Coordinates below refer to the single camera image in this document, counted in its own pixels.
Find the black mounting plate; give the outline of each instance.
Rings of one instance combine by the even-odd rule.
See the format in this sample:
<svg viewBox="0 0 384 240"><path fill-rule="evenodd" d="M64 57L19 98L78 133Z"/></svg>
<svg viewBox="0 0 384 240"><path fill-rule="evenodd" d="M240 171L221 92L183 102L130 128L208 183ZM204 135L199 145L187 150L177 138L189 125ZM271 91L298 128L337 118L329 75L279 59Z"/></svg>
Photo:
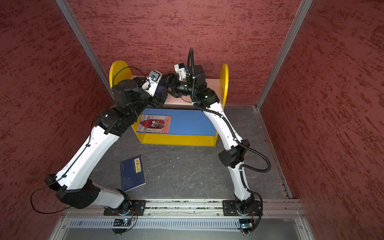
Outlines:
<svg viewBox="0 0 384 240"><path fill-rule="evenodd" d="M235 200L223 200L223 213L224 216L241 216L237 210L235 205ZM256 205L253 207L255 210L253 211L254 216L260 215L260 209L257 211L257 209L260 207L260 202L255 201Z"/></svg>
<svg viewBox="0 0 384 240"><path fill-rule="evenodd" d="M131 200L132 207L137 209L137 215L143 216L145 210L145 204L147 201L145 200ZM119 215L115 209L107 207L104 209L104 216L121 216Z"/></svg>

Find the gray stone floor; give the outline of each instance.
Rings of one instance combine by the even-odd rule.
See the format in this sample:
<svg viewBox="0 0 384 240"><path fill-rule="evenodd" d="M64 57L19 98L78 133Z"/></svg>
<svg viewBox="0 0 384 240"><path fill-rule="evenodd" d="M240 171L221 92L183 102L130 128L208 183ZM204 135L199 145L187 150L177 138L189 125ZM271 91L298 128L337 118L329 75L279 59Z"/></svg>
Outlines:
<svg viewBox="0 0 384 240"><path fill-rule="evenodd" d="M252 107L225 108L235 130L248 139L252 148L269 152ZM216 147L193 147L141 144L132 128L112 145L91 174L91 179L111 188L121 188L120 162L142 155L146 184L127 191L131 198L233 198L233 184L218 153L224 150L220 137ZM264 161L246 153L245 163L264 168ZM267 173L245 170L251 190L263 198L282 198L278 180L271 170Z"/></svg>

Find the book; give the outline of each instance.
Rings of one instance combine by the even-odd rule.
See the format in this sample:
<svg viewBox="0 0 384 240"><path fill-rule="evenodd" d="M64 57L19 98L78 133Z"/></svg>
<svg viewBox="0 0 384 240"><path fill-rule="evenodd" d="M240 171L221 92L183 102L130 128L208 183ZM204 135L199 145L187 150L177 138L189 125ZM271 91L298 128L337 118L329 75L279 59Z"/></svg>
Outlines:
<svg viewBox="0 0 384 240"><path fill-rule="evenodd" d="M143 114L136 132L168 134L171 116Z"/></svg>
<svg viewBox="0 0 384 240"><path fill-rule="evenodd" d="M125 192L145 184L141 155L120 162L121 189Z"/></svg>

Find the black cable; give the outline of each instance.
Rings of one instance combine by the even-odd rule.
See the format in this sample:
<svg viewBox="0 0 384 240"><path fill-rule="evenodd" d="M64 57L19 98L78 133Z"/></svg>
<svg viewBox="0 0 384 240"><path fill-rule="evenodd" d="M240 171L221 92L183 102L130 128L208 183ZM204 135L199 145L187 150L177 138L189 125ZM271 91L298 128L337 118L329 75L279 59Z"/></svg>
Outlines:
<svg viewBox="0 0 384 240"><path fill-rule="evenodd" d="M181 99L182 99L184 102L192 103L192 102L188 102L188 101L184 100L184 99L183 99L183 96L181 96Z"/></svg>
<svg viewBox="0 0 384 240"><path fill-rule="evenodd" d="M85 151L85 149L87 148L87 147L89 147L90 146L90 142L91 142L91 135L92 135L92 129L93 129L93 122L95 121L95 119L96 118L98 118L98 117L95 117L93 120L92 120L92 123L91 123L91 132L89 133L89 139L88 139L88 143L85 145L85 148L81 151L81 153L79 154L79 156L77 156L77 158L73 161L73 163L70 165L70 167L67 169L67 171L65 171L65 173L61 176L62 178L63 177L66 177L67 175L67 173L69 172L69 170L71 169L71 167L74 165L74 163L77 161L77 159L79 159L79 157L83 154L83 152Z"/></svg>
<svg viewBox="0 0 384 240"><path fill-rule="evenodd" d="M67 171L61 176L61 178L59 178L58 180L56 180L56 181L54 181L54 182L52 182L52 183L50 183L50 184L48 184L48 185L45 185L44 187L41 187L41 188L39 188L39 189L36 189L35 191L33 191L33 193L31 194L31 197L30 197L30 203L31 203L31 206L32 206L32 208L36 211L36 212L38 212L38 213L40 213L40 214L55 214L55 213L57 213L57 212L61 212L61 211L64 211L64 210L66 210L66 209L68 209L68 208L70 208L70 206L69 207L66 207L66 208L64 208L64 209L61 209L61 210L59 210L59 211L55 211L55 212L41 212L41 211L39 211L39 210L37 210L36 208L35 208L35 206L33 205L33 200L32 200L32 197L33 197L33 195L37 192L37 191L39 191L39 190L42 190L43 188L46 188L46 187L48 187L49 185L52 185L52 184L54 184L54 183L56 183L56 182L58 182L58 181L60 181L61 179L63 179L63 178L65 178L66 177L66 174L68 173L68 171L70 170L70 168L73 166L73 164L77 161L77 159L79 159L79 157L83 154L83 152L85 151L85 149L87 148L87 147L89 147L90 146L90 142L91 142L91 135L92 135L92 129L93 129L93 122L95 121L95 119L96 118L98 118L98 117L95 117L93 120L92 120L92 124L91 124L91 132L90 132L90 134L89 134L89 139L88 139L88 143L85 145L85 148L81 151L81 153L79 154L79 156L77 156L77 158L73 161L73 163L70 165L70 167L67 169Z"/></svg>
<svg viewBox="0 0 384 240"><path fill-rule="evenodd" d="M236 143L237 143L238 145L240 145L240 147L242 147L242 148L244 148L244 149L246 149L246 150L248 150L248 151L250 151L250 152L253 152L253 153L256 153L257 155L259 155L259 156L266 162L266 164L267 164L267 167L266 167L265 169L258 169L258 168L254 168L254 167L251 167L251 166L249 166L249 165L245 165L245 164L243 164L244 167L247 167L247 168L249 168L249 169L251 169L251 170L253 170L253 171L256 171L256 172L268 172L268 171L271 169L271 163L270 163L269 159L268 159L266 156L264 156L262 153L260 153L260 152L258 152L258 151L256 151L256 150L254 150L254 149L252 149L252 148L250 148L250 147L247 147L247 146L243 145L239 140L237 140L237 136L236 136L236 134L235 134L235 132L234 132L234 130L233 130L231 124L229 123L229 121L228 121L228 119L227 119L226 117L224 117L222 114L220 114L220 113L218 113L218 112L215 112L215 111L212 111L212 110L209 110L209 109L204 109L204 108L201 108L201 107L197 106L197 104L196 104L196 102L195 102L195 91L194 91L194 89L195 89L195 78L193 78L193 77L195 76L195 69L194 69L194 67L193 67L193 65L194 65L193 48L191 48L191 49L189 50L188 60L189 60L189 59L190 59L190 61L191 61L191 65L192 65L192 68L191 68L191 69L192 69L192 79L193 79L193 80L192 80L191 100L192 100L192 103L193 103L193 105L195 106L195 108L197 108L197 109L199 109L199 110L201 110L201 111L207 112L207 113L215 114L215 115L219 116L221 119L223 119L223 121L224 121L224 122L226 123L226 125L228 126L229 131L231 132L232 137L233 137L233 139L236 141Z"/></svg>
<svg viewBox="0 0 384 240"><path fill-rule="evenodd" d="M121 71L123 71L124 69L127 69L127 68L134 68L134 69L138 70L141 74L143 74L143 76L147 79L145 82L143 82L143 84L149 81L149 79L145 76L145 74L144 74L139 68L137 68L137 67L133 67L133 66L127 66L127 67L125 67L125 68L120 69L120 71L118 71L118 72L115 74L115 76L113 76L113 78L112 78L112 86L113 86L113 83L115 82L115 77L116 77Z"/></svg>
<svg viewBox="0 0 384 240"><path fill-rule="evenodd" d="M137 223L137 220L138 220L138 218L139 218L139 213L138 213L138 211L135 210L135 208L133 208L133 212L136 213L136 221L135 221L135 224L133 224L133 226L131 226L131 228L126 229L124 232L128 232L129 230L131 230L131 229L136 225L136 223Z"/></svg>
<svg viewBox="0 0 384 240"><path fill-rule="evenodd" d="M191 61L191 65L192 65L192 68L191 68L191 70L192 70L192 93L191 93L191 100L192 100L192 102L193 102L193 105L194 105L197 109L199 109L199 110L201 110L201 111L205 111L205 112L208 112L208 113L215 114L215 115L219 116L221 119L223 119L223 121L224 121L224 122L226 123L226 125L228 126L229 131L231 132L231 135L232 135L233 139L236 141L236 143L237 143L238 145L240 145L240 147L242 147L243 149L246 149L246 150L248 150L248 151L251 151L251 152L253 152L253 153L256 153L257 155L259 155L259 156L260 156L260 157L267 163L267 167L266 167L265 169L257 169L257 168L255 168L255 167L251 167L251 166L246 165L246 164L242 164L242 165L239 166L239 169L240 169L240 176L241 176L241 180L242 180L242 183L243 183L244 188L246 188L246 190L247 190L248 192L257 195L257 196L259 197L259 199L260 199L260 214L259 214L259 218L257 219L256 224L252 227L252 229L249 230L249 232L251 233L251 232L252 232L253 230L255 230L255 228L259 225L260 220L261 220L261 218L262 218L262 214L263 214L263 199L262 199L262 196L261 196L259 193L250 190L250 189L245 185L245 181L244 181L244 177L243 177L243 172L242 172L242 171L243 171L243 168L246 167L246 168L249 168L249 169L251 169L251 170L253 170L253 171L256 171L256 172L268 172L268 171L271 169L271 163L270 163L269 159L268 159L266 156L264 156L262 153L260 153L260 152L258 152L258 151L256 151L256 150L254 150L254 149L252 149L252 148L250 148L250 147L247 147L247 146L243 145L243 144L237 139L237 136L236 136L236 134L235 134L235 132L234 132L234 130L233 130L231 124L229 123L228 119L227 119L225 116L223 116L222 114L220 114L220 113L218 113L218 112L215 112L215 111L213 111L213 110L203 109L203 108L197 106L197 104L196 104L196 102L195 102L195 96L194 96L194 89L195 89L195 78L194 78L194 76L195 76L195 70L194 70L194 67L193 67L193 65L194 65L193 48L191 48L191 49L189 50L187 66L189 65L189 64L188 64L188 63L189 63L189 60Z"/></svg>
<svg viewBox="0 0 384 240"><path fill-rule="evenodd" d="M31 203L32 208L33 208L36 212L38 212L38 213L40 213L40 214L55 214L55 213L58 213L58 212L61 212L61 211L64 211L64 210L70 208L70 207L66 207L66 208L64 208L64 209L61 209L61 210L58 210L58 211L55 211L55 212L41 212L41 211L37 210L37 209L35 208L35 206L33 205L32 197L33 197L33 195L34 195L37 191L42 190L43 188L46 188L46 187L48 187L49 185L58 182L58 181L59 181L60 179L62 179L62 178L63 178L63 177L59 178L58 180L56 180L56 181L54 181L54 182L52 182L52 183L50 183L50 184L48 184L48 185L46 185L46 186L44 186L44 187L41 187L41 188L36 189L35 191L33 191L33 193L31 194L31 197L29 198L29 201L30 201L30 203Z"/></svg>
<svg viewBox="0 0 384 240"><path fill-rule="evenodd" d="M243 187L250 193L252 194L256 194L259 199L260 199L260 214L259 214L259 217L256 221L256 224L254 224L254 226L252 227L251 230L249 230L248 232L251 233L253 232L253 230L255 230L257 228L257 226L259 225L260 223L260 220L262 219L262 215L263 215L263 198L262 196L258 193L258 192L254 192L252 190L250 190L246 184L245 184L245 181L244 181L244 176L243 176L243 167L244 167L244 164L240 165L239 169L240 169L240 178L241 178L241 182L243 183Z"/></svg>

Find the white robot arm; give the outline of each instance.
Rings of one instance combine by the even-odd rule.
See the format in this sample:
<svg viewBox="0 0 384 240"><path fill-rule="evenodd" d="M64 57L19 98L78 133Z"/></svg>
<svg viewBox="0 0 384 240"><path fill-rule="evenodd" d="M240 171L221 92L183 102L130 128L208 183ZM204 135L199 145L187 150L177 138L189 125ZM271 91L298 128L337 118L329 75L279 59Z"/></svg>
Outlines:
<svg viewBox="0 0 384 240"><path fill-rule="evenodd" d="M204 112L220 135L225 150L219 153L219 159L230 172L237 212L240 215L247 215L251 211L259 210L255 207L258 208L262 203L255 201L252 194L254 192L249 190L243 171L243 167L251 169L252 167L243 164L243 155L247 150L259 155L260 153L250 149L249 142L243 140L233 129L218 97L213 90L207 88L202 67L193 64L193 52L192 56L189 56L190 59L191 71L185 71L184 64L175 66L179 76L173 74L162 76L160 72L154 70L144 80L140 78L123 80L112 87L117 104L97 119L90 136L68 164L57 174L50 174L45 179L49 187L57 191L56 195L60 201L78 209L89 205L102 205L114 209L119 215L129 212L131 202L127 194L92 182L89 176L105 152L129 126L137 121L146 106L150 104L159 108L164 104L170 88L170 94L175 97L191 95L194 106ZM270 169L268 160L266 158L265 160L268 167L256 170L266 172Z"/></svg>

